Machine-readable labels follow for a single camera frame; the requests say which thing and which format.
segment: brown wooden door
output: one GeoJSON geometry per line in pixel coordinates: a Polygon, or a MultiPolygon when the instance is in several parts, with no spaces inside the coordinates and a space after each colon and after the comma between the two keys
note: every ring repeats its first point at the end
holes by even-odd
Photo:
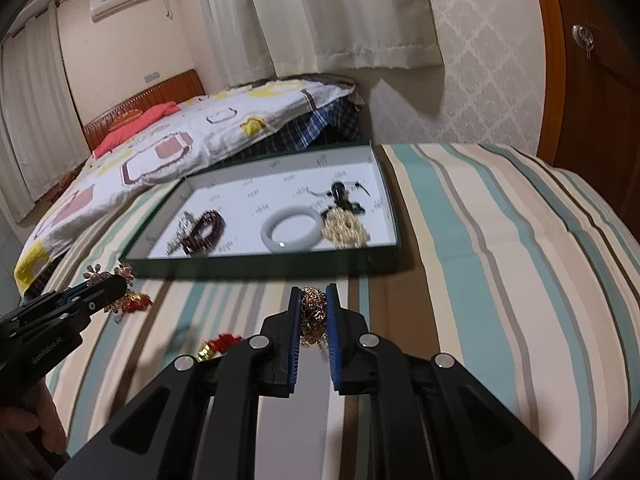
{"type": "Polygon", "coordinates": [[[597,0],[559,3],[566,92],[554,165],[587,180],[640,238],[640,68],[597,0]],[[591,59],[573,25],[591,31],[591,59]]]}

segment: wooden headboard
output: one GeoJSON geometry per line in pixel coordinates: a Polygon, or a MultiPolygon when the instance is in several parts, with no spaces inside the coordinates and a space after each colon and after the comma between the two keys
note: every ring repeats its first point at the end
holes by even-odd
{"type": "Polygon", "coordinates": [[[204,89],[198,77],[197,72],[192,68],[187,72],[178,74],[172,78],[162,81],[157,85],[143,90],[139,94],[124,100],[120,104],[114,106],[108,112],[103,113],[100,117],[95,118],[86,124],[82,131],[84,138],[89,145],[89,149],[93,151],[100,145],[104,137],[109,133],[109,126],[118,116],[127,110],[147,110],[153,105],[175,101],[180,103],[186,101],[196,95],[203,95],[204,89]]]}

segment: human hand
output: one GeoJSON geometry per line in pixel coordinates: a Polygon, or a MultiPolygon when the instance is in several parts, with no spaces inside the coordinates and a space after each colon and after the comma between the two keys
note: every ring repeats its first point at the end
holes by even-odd
{"type": "Polygon", "coordinates": [[[58,410],[44,380],[36,385],[35,414],[10,406],[0,406],[0,431],[29,433],[38,427],[42,430],[42,445],[53,453],[66,451],[66,434],[58,410]]]}

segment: blanket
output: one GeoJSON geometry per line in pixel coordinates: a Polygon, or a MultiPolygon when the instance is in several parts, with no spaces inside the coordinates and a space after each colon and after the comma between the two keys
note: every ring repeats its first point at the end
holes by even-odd
{"type": "Polygon", "coordinates": [[[353,90],[290,79],[196,97],[98,160],[89,158],[26,241],[14,270],[18,289],[23,294],[84,229],[145,189],[238,153],[353,90]]]}
{"type": "MultiPolygon", "coordinates": [[[[592,476],[640,399],[640,247],[587,183],[505,146],[377,148],[398,216],[398,272],[336,276],[343,307],[407,354],[445,351],[578,480],[592,476]]],[[[113,267],[171,189],[155,186],[89,227],[49,288],[113,267]]],[[[180,354],[221,332],[250,336],[313,282],[137,280],[155,305],[116,324],[96,314],[48,376],[73,454],[180,354]]],[[[296,393],[262,399],[256,478],[365,480],[367,396],[340,397],[318,347],[296,393]]]]}

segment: striped tablecloth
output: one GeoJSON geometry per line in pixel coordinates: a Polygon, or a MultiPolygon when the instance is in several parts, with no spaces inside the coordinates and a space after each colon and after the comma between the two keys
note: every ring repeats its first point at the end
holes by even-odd
{"type": "MultiPolygon", "coordinates": [[[[377,148],[402,237],[401,270],[336,277],[343,306],[407,354],[454,355],[574,473],[606,458],[640,397],[640,248],[582,179],[505,146],[377,148]]],[[[171,184],[79,237],[49,288],[109,269],[171,184]]],[[[293,285],[138,280],[155,306],[98,314],[47,377],[73,454],[176,356],[220,332],[249,336],[293,285]]],[[[257,479],[364,480],[369,401],[339,397],[318,348],[296,393],[262,399],[257,479]]]]}

